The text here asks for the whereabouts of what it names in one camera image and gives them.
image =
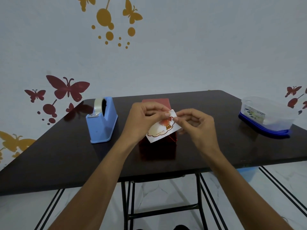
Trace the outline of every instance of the tape dispenser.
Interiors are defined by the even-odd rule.
[[[111,139],[118,115],[112,97],[97,98],[94,111],[86,116],[91,143],[107,142]]]

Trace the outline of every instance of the hand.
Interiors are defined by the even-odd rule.
[[[179,134],[189,133],[198,150],[206,155],[220,151],[212,116],[195,109],[184,109],[176,114],[174,121],[182,127]]]
[[[157,102],[136,102],[132,105],[122,137],[137,144],[152,125],[170,116],[169,108]]]

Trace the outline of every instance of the dark table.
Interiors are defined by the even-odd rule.
[[[212,115],[221,151],[236,168],[307,159],[307,131],[292,125],[289,139],[258,134],[238,118],[241,100],[220,90],[113,98],[118,120],[111,140],[90,143],[85,116],[94,99],[84,100],[0,172],[0,195],[82,186],[124,127],[132,103],[169,98],[175,111],[195,108]],[[170,160],[141,160],[138,145],[128,156],[119,182],[159,180],[210,171],[188,135],[178,135]]]

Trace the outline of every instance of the blue container lid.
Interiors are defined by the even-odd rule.
[[[277,136],[277,137],[283,137],[283,136],[284,137],[289,137],[290,130],[282,130],[282,131],[272,131],[272,130],[269,130],[269,129],[263,127],[262,125],[260,125],[259,123],[256,123],[255,121],[251,120],[250,118],[248,118],[247,116],[245,116],[241,112],[239,114],[239,118],[241,120],[243,120],[245,123],[250,124],[251,127],[257,128],[259,131],[261,131],[265,135]]]

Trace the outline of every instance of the container label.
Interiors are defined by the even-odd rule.
[[[254,108],[251,108],[248,105],[245,105],[243,114],[249,117],[250,119],[255,120],[258,123],[263,123],[264,117],[266,116],[265,113],[262,113]]]

